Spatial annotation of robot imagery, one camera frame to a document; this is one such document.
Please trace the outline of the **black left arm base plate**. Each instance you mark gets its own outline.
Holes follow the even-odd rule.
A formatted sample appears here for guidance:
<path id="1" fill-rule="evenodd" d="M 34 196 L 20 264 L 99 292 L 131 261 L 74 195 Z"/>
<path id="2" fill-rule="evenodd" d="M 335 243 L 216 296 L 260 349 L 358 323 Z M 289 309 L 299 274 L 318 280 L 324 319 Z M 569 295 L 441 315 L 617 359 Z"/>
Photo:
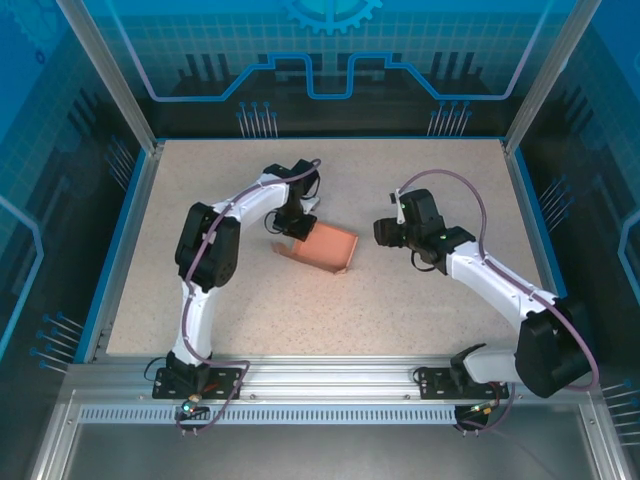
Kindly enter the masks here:
<path id="1" fill-rule="evenodd" d="M 201 365 L 186 370 L 160 368 L 155 375 L 152 398 L 160 400 L 186 400 L 200 395 L 205 400 L 224 400 L 229 397 L 239 380 L 239 368 L 211 368 Z"/>

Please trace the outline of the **orange paper box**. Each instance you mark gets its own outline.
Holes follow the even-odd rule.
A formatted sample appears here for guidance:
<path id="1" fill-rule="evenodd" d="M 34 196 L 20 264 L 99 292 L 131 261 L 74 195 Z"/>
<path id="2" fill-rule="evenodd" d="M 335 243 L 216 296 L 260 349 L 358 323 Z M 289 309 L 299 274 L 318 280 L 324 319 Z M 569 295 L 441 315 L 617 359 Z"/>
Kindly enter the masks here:
<path id="1" fill-rule="evenodd" d="M 342 274 L 351 264 L 358 235 L 336 226 L 317 222 L 305 241 L 295 240 L 290 246 L 272 242 L 276 254 L 320 270 Z"/>

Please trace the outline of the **grey metal shelf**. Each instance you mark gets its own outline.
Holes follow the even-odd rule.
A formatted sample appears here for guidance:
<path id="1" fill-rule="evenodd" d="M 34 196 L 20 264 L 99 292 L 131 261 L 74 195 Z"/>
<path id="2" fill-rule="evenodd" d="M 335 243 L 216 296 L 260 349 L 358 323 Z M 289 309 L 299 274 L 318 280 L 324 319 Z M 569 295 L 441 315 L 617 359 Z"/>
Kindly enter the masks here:
<path id="1" fill-rule="evenodd" d="M 599 402 L 524 403 L 479 433 L 397 413 L 395 424 L 331 424 L 249 405 L 183 435 L 158 410 L 61 404 L 22 480 L 640 480 L 640 447 Z"/>

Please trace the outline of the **aluminium mounting rail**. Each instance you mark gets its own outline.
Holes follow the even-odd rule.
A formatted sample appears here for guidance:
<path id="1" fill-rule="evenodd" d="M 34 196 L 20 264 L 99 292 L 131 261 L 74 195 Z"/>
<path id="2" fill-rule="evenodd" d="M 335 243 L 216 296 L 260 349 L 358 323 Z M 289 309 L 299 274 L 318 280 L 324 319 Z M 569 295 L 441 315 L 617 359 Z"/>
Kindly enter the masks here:
<path id="1" fill-rule="evenodd" d="M 418 404 L 412 373 L 447 367 L 436 356 L 253 355 L 240 404 Z M 146 404 L 152 383 L 143 378 L 147 357 L 104 356 L 68 367 L 58 401 L 77 404 Z"/>

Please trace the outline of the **aluminium frame post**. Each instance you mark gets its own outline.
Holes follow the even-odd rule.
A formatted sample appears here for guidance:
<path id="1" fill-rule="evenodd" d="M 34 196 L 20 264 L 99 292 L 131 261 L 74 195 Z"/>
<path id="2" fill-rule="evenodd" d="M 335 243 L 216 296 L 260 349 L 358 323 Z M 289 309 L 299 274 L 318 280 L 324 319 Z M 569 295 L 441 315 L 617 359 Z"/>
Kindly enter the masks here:
<path id="1" fill-rule="evenodd" d="M 141 148 L 155 155 L 163 142 L 157 139 L 145 115 L 144 107 L 150 102 L 136 97 L 131 90 L 83 0 L 55 1 Z"/>
<path id="2" fill-rule="evenodd" d="M 566 67 L 601 1 L 576 0 L 505 136 L 503 150 L 506 157 L 515 155 L 516 149 Z"/>

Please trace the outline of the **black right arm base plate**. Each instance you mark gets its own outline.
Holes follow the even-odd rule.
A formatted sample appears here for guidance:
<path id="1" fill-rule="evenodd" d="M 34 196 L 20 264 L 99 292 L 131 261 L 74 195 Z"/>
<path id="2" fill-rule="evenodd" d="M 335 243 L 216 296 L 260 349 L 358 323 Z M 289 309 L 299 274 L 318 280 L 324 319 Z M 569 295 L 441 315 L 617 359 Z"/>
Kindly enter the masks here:
<path id="1" fill-rule="evenodd" d="M 506 384 L 477 383 L 453 367 L 418 367 L 412 379 L 422 400 L 507 400 L 511 397 Z"/>

